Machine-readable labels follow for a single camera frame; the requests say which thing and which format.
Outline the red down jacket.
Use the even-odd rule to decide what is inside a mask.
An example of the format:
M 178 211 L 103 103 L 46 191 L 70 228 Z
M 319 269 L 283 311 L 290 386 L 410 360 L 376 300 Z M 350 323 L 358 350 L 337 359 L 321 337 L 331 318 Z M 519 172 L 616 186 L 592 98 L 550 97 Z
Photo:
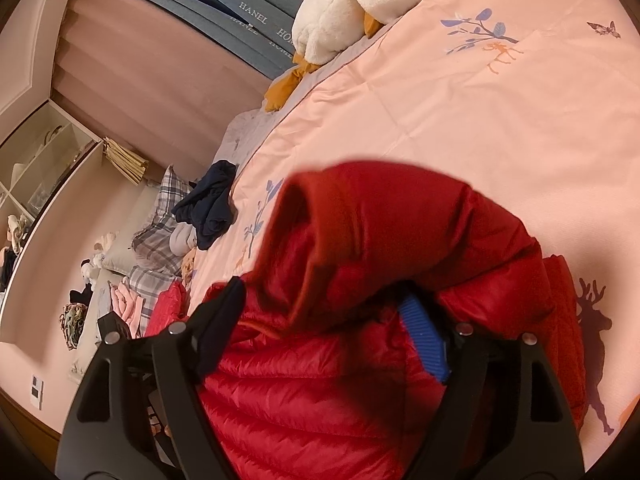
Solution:
M 186 320 L 189 302 L 190 296 L 182 281 L 173 281 L 168 289 L 158 296 L 144 336 L 156 336 L 171 323 Z
M 586 372 L 574 284 L 509 211 L 464 182 L 396 162 L 293 174 L 246 304 L 198 396 L 242 479 L 399 479 L 444 387 L 402 324 L 396 286 L 451 321 L 537 336 L 576 424 Z

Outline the pink clothing pile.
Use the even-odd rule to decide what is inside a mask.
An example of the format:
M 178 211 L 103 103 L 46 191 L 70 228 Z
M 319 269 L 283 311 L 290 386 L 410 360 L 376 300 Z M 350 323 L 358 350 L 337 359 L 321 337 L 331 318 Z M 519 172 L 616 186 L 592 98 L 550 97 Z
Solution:
M 125 283 L 110 284 L 113 311 L 125 322 L 132 338 L 139 336 L 144 299 Z

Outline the plaid pillow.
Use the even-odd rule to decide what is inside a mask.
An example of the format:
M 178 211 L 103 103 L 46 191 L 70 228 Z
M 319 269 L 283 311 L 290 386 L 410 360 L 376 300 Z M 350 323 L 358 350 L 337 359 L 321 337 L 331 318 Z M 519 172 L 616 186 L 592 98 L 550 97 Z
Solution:
M 145 335 L 160 293 L 180 278 L 182 258 L 170 249 L 171 234 L 178 226 L 171 211 L 190 191 L 189 182 L 179 177 L 173 166 L 168 166 L 155 190 L 148 218 L 132 238 L 134 265 L 124 284 L 140 298 L 138 337 Z

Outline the dark navy garment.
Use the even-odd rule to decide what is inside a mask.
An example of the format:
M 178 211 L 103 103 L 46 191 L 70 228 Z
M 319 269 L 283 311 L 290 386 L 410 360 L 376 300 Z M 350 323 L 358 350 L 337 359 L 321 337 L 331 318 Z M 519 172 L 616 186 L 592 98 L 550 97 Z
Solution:
M 232 225 L 230 192 L 235 176 L 235 164 L 223 159 L 214 162 L 192 191 L 171 209 L 178 222 L 194 227 L 199 250 L 209 250 Z

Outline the yellow curtain tassel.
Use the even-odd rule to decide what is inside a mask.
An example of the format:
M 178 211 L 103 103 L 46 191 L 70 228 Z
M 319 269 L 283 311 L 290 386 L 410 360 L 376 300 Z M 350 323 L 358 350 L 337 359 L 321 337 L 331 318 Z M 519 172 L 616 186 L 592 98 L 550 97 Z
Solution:
M 103 154 L 115 169 L 133 185 L 139 185 L 149 167 L 149 162 L 129 148 L 110 138 L 103 140 Z

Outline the deer print duvet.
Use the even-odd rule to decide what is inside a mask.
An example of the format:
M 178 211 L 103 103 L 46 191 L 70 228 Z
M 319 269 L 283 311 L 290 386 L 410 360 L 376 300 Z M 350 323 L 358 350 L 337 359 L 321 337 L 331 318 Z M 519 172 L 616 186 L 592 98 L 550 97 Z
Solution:
M 620 0 L 422 0 L 297 89 L 254 134 L 238 220 L 191 299 L 253 266 L 292 172 L 401 160 L 468 182 L 563 256 L 587 320 L 593 465 L 639 399 L 639 34 Z

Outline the white goose plush toy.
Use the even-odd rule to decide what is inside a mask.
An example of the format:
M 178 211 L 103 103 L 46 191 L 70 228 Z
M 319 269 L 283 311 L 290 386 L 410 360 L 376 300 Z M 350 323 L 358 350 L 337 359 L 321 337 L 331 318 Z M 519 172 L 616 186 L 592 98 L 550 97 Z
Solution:
M 273 81 L 264 109 L 275 112 L 300 82 L 362 37 L 372 37 L 421 0 L 304 0 L 292 27 L 294 67 Z

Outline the white wall shelf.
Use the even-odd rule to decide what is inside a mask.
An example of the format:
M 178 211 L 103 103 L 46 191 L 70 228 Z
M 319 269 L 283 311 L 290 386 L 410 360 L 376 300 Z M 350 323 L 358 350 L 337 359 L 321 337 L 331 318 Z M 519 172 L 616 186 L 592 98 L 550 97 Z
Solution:
M 1 142 L 1 324 L 20 316 L 23 297 L 50 294 L 60 278 L 83 278 L 92 248 L 90 174 L 102 140 L 47 100 Z

